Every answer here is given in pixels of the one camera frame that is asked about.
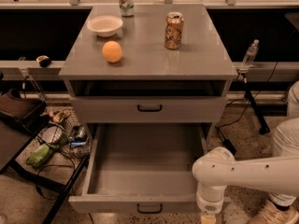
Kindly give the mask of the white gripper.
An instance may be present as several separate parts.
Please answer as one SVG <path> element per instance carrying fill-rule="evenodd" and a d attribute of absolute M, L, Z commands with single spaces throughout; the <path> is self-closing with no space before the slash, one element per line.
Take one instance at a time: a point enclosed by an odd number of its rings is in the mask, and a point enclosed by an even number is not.
<path fill-rule="evenodd" d="M 196 202 L 201 213 L 201 224 L 216 224 L 216 214 L 223 207 L 226 186 L 197 185 Z"/>

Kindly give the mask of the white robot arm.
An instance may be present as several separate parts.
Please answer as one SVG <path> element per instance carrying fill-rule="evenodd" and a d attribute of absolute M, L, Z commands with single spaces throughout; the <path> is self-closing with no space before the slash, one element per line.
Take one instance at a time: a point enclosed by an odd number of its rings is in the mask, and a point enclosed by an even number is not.
<path fill-rule="evenodd" d="M 203 224 L 216 224 L 227 186 L 299 196 L 297 155 L 236 161 L 227 148 L 216 147 L 193 164 L 192 174 Z"/>

